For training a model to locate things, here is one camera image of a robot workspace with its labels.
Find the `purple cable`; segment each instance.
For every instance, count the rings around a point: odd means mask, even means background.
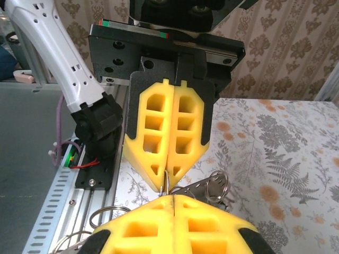
[[[58,102],[58,106],[57,106],[57,119],[56,119],[57,146],[53,150],[53,152],[55,152],[57,154],[57,159],[55,158],[54,154],[50,155],[54,166],[60,165],[61,153],[62,153],[61,147],[62,147],[63,144],[71,144],[71,145],[76,147],[76,149],[78,150],[79,153],[81,152],[81,148],[77,143],[75,143],[73,141],[69,141],[69,140],[62,141],[62,139],[61,139],[61,106],[63,105],[64,99],[65,99],[64,95],[61,94],[59,102]]]

